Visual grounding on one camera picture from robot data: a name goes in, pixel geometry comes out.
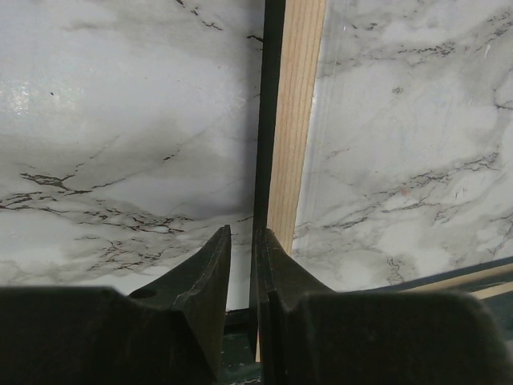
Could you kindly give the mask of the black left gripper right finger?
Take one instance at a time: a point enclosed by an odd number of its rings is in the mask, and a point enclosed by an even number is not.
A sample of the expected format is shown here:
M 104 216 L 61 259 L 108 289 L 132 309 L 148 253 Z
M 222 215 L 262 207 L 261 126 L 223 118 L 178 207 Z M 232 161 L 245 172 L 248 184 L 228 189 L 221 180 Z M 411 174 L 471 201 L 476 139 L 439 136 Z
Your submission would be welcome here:
M 340 293 L 254 241 L 265 384 L 509 384 L 512 262 Z

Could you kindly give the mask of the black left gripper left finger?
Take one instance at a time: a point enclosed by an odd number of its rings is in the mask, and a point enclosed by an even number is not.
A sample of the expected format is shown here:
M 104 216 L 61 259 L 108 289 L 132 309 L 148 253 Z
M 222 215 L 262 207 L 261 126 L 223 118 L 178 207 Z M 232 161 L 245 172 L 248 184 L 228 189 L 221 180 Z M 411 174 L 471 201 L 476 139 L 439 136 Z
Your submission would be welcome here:
M 2 383 L 216 382 L 230 263 L 224 226 L 129 295 L 105 286 L 2 288 Z

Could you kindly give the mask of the rectangular picture frame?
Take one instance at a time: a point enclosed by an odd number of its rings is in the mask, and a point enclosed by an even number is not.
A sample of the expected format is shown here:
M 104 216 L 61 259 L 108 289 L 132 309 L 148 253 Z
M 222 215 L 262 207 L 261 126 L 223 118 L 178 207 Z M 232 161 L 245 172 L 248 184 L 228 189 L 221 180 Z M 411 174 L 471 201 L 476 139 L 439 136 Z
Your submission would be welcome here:
M 254 229 L 337 291 L 512 293 L 512 4 L 269 1 Z

